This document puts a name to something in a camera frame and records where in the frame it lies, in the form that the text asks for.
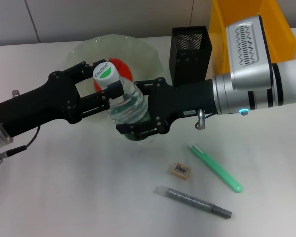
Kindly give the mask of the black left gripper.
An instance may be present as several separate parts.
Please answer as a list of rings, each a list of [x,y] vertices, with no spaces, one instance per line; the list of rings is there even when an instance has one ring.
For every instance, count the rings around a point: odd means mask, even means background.
[[[49,75],[41,87],[0,103],[0,122],[11,137],[57,119],[76,124],[82,118],[110,108],[110,99],[124,95],[121,81],[114,82],[101,90],[80,98],[76,85],[93,77],[96,66],[105,59],[92,65],[85,61],[62,72]]]

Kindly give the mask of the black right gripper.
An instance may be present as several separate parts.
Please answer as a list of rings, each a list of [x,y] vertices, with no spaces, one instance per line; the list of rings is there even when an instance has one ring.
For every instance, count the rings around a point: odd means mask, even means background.
[[[132,141],[141,141],[156,134],[166,134],[171,124],[181,118],[205,114],[216,114],[213,83],[205,80],[173,87],[164,78],[135,81],[135,86],[148,96],[151,120],[132,124],[118,124],[117,131]]]

